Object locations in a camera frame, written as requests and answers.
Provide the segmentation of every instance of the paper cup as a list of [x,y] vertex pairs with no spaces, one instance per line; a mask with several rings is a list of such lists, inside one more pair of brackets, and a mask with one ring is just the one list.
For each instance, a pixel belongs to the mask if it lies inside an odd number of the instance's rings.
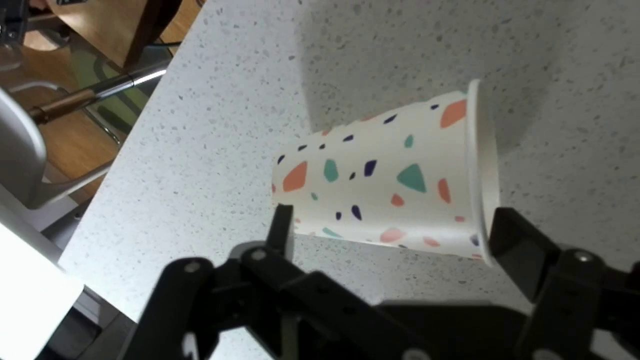
[[296,233],[490,264],[498,153],[479,87],[311,133],[278,158],[274,201]]

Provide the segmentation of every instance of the wooden floor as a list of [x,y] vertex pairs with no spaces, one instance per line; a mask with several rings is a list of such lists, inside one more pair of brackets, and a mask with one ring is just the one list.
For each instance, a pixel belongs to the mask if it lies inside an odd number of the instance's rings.
[[[183,0],[183,5],[172,20],[172,23],[164,29],[164,41],[183,41],[191,23],[195,22],[201,5],[197,0]],[[71,50],[30,50],[22,51],[22,66],[12,72],[0,72],[0,86],[10,87],[12,84],[24,79],[52,79],[68,90],[76,90],[78,84],[74,79]],[[18,93],[17,99],[22,105],[44,103],[61,93],[51,90],[29,90]],[[51,123],[40,126],[44,133],[48,160],[51,163],[64,175],[76,178],[104,162],[115,160],[119,153],[119,143],[108,137],[84,112],[74,112],[64,118],[58,118]],[[78,201],[92,198],[98,189],[100,182],[88,186],[86,189],[74,196]]]

